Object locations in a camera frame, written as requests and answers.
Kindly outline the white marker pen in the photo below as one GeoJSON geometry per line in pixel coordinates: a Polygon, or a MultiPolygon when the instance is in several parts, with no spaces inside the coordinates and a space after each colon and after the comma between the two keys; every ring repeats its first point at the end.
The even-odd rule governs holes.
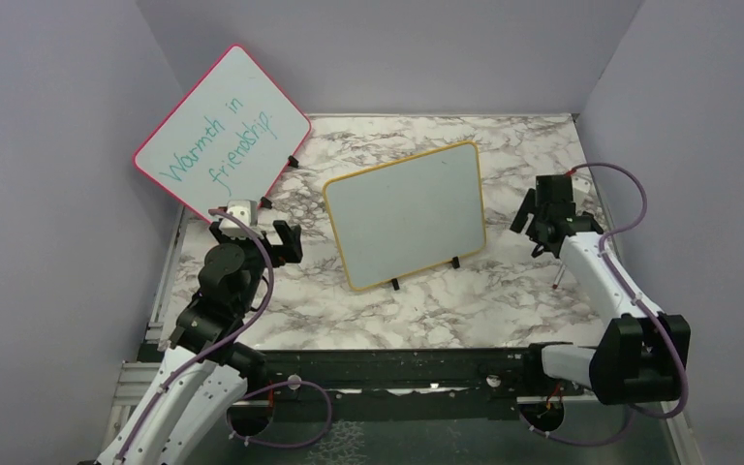
{"type": "Polygon", "coordinates": [[[565,275],[566,268],[561,264],[558,267],[558,270],[553,278],[551,288],[552,289],[558,289],[560,287],[561,281],[565,275]]]}

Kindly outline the yellow framed whiteboard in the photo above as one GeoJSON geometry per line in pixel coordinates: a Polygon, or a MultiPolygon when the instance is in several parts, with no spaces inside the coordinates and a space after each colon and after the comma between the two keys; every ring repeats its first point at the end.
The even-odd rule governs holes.
{"type": "Polygon", "coordinates": [[[487,242],[480,151],[471,140],[332,178],[322,193],[356,292],[453,264],[487,242]]]}

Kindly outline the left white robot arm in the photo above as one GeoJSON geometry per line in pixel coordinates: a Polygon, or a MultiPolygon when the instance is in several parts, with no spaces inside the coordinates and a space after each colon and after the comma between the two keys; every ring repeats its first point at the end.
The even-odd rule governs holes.
{"type": "Polygon", "coordinates": [[[301,262],[302,229],[276,220],[280,241],[272,244],[264,232],[229,237],[222,226],[209,228],[218,243],[150,386],[96,463],[182,464],[237,398],[264,389],[264,356],[236,339],[252,323],[247,313],[266,309],[274,268],[301,262]]]}

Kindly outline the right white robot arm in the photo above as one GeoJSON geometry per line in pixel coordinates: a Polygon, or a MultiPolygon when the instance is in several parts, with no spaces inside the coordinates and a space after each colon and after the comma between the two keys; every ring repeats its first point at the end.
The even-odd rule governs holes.
{"type": "Polygon", "coordinates": [[[568,381],[589,388],[605,405],[680,401],[687,395],[689,324],[664,313],[622,268],[595,217],[578,212],[570,175],[537,176],[511,230],[530,238],[534,257],[549,253],[559,259],[605,324],[594,347],[531,345],[519,371],[528,391],[543,394],[568,381]]]}

